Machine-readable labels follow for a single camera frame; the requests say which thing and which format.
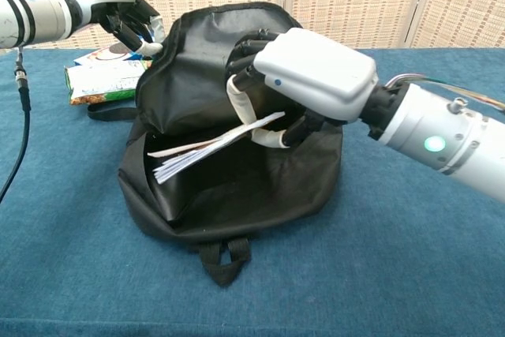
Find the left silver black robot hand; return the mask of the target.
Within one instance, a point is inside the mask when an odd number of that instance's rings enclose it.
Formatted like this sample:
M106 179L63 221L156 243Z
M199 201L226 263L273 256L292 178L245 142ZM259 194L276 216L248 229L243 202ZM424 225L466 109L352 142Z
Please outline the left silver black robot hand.
M79 28L98 24L134 54L153 58L163 49L161 14L145 0L79 0Z

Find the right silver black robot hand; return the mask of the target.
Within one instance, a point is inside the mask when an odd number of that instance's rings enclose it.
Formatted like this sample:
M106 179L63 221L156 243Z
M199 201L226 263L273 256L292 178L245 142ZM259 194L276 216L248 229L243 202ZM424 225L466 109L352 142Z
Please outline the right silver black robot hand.
M272 131L259 122L246 91L262 84L302 105L291 127ZM259 29L241 37L226 63L226 93L252 142L289 148L325 122L353 123L378 84L370 56L305 28Z

